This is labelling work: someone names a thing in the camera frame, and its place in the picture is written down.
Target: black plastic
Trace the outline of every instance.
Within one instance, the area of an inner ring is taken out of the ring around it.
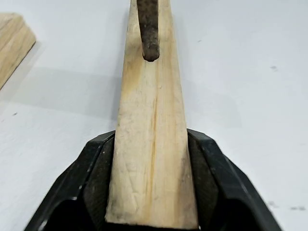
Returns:
[[[157,230],[106,223],[115,132],[89,141],[45,196],[25,231]],[[203,133],[188,129],[201,230],[281,231],[247,178]]]

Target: white table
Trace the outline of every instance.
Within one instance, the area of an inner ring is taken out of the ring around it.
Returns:
[[[2,0],[38,42],[0,90],[0,230],[20,231],[86,142],[115,129],[128,0]],[[189,128],[285,231],[308,229],[308,2],[173,0]]]

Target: dark spot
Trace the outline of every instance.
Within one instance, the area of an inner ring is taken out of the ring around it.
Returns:
[[[273,202],[273,201],[269,201],[268,204],[269,204],[269,206],[271,206],[273,208],[279,208],[279,206],[276,205],[275,202]]]
[[[278,71],[278,68],[276,66],[271,66],[270,67],[273,71]]]

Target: wood grain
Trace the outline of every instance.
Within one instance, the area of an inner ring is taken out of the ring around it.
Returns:
[[[111,223],[198,227],[176,41],[169,0],[159,0],[160,56],[142,57],[131,0],[115,151],[105,219]]]
[[[0,13],[0,89],[32,48],[36,38],[16,13]]]

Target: wooden stick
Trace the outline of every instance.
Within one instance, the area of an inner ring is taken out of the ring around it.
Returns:
[[[0,89],[35,42],[36,38],[22,16],[0,13]]]
[[[198,227],[169,0],[159,0],[160,56],[142,57],[131,0],[109,200],[111,223]]]
[[[158,0],[137,0],[137,8],[143,57],[152,62],[159,57]]]

